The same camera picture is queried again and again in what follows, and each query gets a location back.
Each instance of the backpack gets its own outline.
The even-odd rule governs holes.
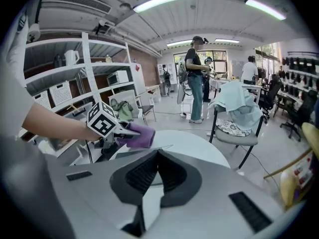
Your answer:
[[[165,71],[165,70],[164,70],[163,78],[164,78],[164,80],[166,80],[166,81],[170,79],[170,74],[169,74],[168,71]]]
[[[185,61],[184,60],[179,61],[178,79],[179,79],[180,84],[182,84],[184,81],[187,81],[187,72],[185,69]]]
[[[120,103],[118,103],[115,99],[112,99],[111,106],[113,110],[119,113],[119,119],[127,121],[133,120],[133,107],[127,101],[121,101]]]

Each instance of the patterned cushion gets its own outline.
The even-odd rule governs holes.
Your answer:
[[[224,119],[217,119],[216,126],[223,132],[232,136],[245,137],[251,132],[251,130],[240,130],[234,122]]]
[[[215,133],[216,133],[216,138],[219,141],[234,144],[234,145],[254,146],[258,143],[258,139],[253,132],[251,132],[248,136],[238,137],[238,136],[229,135],[223,132],[222,130],[216,128]]]

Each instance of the white table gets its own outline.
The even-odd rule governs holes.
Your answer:
[[[220,86],[223,85],[223,84],[225,84],[225,83],[228,83],[228,82],[229,82],[229,81],[227,81],[227,80],[217,80],[217,79],[211,80],[211,86],[213,86],[213,87],[215,88],[214,98],[216,97],[217,90],[220,89]],[[262,86],[244,84],[244,83],[242,83],[242,82],[241,82],[241,86],[242,86],[244,89],[257,90],[256,103],[259,102],[259,98],[260,98],[260,93],[261,93]]]
[[[224,155],[214,145],[192,133],[177,130],[157,131],[151,145],[151,149],[154,148],[163,148],[163,150],[177,152],[230,168]],[[144,148],[127,148],[124,145],[114,153],[110,160],[115,159],[118,153],[135,150],[144,150]]]
[[[146,86],[146,91],[153,91],[155,92],[155,95],[154,95],[154,102],[157,103],[157,102],[160,102],[161,101],[161,97],[160,97],[160,86],[159,85],[153,85],[153,86]]]
[[[214,145],[192,133],[177,130],[157,131],[151,145],[151,149],[155,148],[162,148],[163,150],[177,152],[230,168],[226,158]],[[124,145],[110,160],[115,159],[118,153],[139,149],[144,150],[144,148],[127,148]],[[157,174],[152,186],[143,196],[143,215],[147,230],[160,214],[160,200],[163,195],[163,185],[160,176]]]

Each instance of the sneaker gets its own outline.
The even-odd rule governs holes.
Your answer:
[[[195,124],[201,124],[203,122],[203,120],[201,119],[198,119],[198,120],[192,120],[192,119],[190,119],[189,120],[189,123],[195,123]]]

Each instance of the microwave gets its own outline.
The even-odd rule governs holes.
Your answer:
[[[127,71],[116,71],[113,74],[107,76],[107,81],[109,86],[129,82],[128,72]]]

